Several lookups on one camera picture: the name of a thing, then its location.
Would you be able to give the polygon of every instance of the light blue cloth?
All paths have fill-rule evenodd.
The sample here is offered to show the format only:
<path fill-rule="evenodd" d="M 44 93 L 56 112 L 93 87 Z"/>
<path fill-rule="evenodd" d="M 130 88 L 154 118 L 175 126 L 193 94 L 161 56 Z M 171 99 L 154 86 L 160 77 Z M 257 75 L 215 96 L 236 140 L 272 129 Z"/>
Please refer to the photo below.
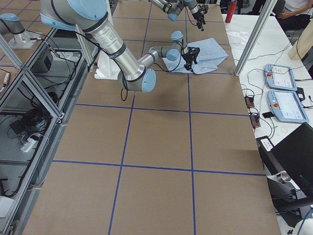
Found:
<path fill-rule="evenodd" d="M 188 44 L 189 47 L 199 47 L 200 53 L 197 57 L 197 63 L 193 64 L 192 69 L 195 74 L 202 74 L 217 70 L 217 66 L 227 58 L 227 53 L 215 41 L 214 38 L 205 39 Z M 163 58 L 163 61 L 169 71 L 173 70 L 179 63 L 179 58 L 176 61 L 169 61 Z M 173 72 L 192 73 L 184 67 L 185 60 L 181 58 L 179 66 Z"/>

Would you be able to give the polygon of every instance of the label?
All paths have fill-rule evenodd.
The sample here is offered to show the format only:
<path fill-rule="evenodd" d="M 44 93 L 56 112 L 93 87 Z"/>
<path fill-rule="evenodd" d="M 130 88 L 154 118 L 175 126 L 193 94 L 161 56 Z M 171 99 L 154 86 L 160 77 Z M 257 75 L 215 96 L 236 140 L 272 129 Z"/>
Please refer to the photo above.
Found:
<path fill-rule="evenodd" d="M 269 142 L 268 139 L 261 139 L 261 143 L 267 152 L 270 152 L 270 150 L 273 148 L 273 145 Z"/>
<path fill-rule="evenodd" d="M 117 41 L 116 35 L 110 28 L 107 28 L 101 35 L 94 36 L 94 38 L 104 49 Z"/>

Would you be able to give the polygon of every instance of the person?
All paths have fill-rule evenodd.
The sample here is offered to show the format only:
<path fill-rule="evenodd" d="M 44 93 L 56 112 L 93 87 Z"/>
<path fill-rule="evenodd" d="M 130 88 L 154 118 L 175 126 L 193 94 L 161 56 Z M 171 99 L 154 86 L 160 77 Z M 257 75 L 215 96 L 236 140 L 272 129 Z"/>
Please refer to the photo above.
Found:
<path fill-rule="evenodd" d="M 277 16 L 281 28 L 298 30 L 310 23 L 313 0 L 286 0 L 284 11 Z"/>

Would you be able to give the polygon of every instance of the cardboard table surface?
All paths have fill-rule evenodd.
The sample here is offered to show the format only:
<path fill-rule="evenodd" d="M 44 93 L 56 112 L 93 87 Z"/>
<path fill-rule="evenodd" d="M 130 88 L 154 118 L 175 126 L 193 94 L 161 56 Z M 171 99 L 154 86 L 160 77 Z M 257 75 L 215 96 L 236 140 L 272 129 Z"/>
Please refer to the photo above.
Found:
<path fill-rule="evenodd" d="M 129 92 L 90 74 L 24 235 L 279 235 L 219 7 L 204 32 L 148 2 L 119 1 L 114 28 L 136 57 L 215 38 L 229 57 L 212 73 L 166 73 Z"/>

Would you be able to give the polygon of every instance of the red bottle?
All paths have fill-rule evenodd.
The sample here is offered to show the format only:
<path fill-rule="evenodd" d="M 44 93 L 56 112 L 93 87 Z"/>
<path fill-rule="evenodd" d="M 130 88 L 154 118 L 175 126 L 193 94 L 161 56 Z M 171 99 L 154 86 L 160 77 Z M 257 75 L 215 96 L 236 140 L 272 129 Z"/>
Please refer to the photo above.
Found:
<path fill-rule="evenodd" d="M 230 23 L 231 18 L 233 17 L 233 14 L 235 12 L 236 9 L 236 5 L 237 5 L 237 1 L 232 0 L 229 6 L 229 10 L 225 19 L 225 23 Z"/>

